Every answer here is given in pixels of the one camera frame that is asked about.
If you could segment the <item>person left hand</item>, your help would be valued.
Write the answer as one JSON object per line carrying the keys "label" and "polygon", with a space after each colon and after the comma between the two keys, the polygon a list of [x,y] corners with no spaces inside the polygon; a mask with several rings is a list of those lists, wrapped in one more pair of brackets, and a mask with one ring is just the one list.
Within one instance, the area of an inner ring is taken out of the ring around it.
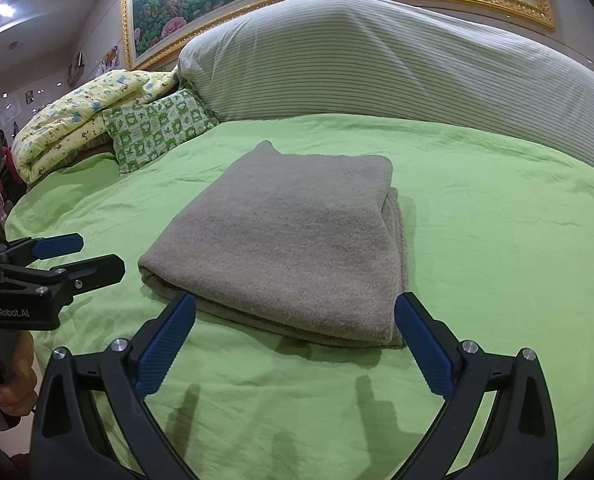
{"label": "person left hand", "polygon": [[7,384],[0,385],[0,409],[10,416],[24,417],[31,413],[38,400],[35,392],[38,376],[33,368],[34,341],[29,332],[19,333],[12,352],[14,376]]}

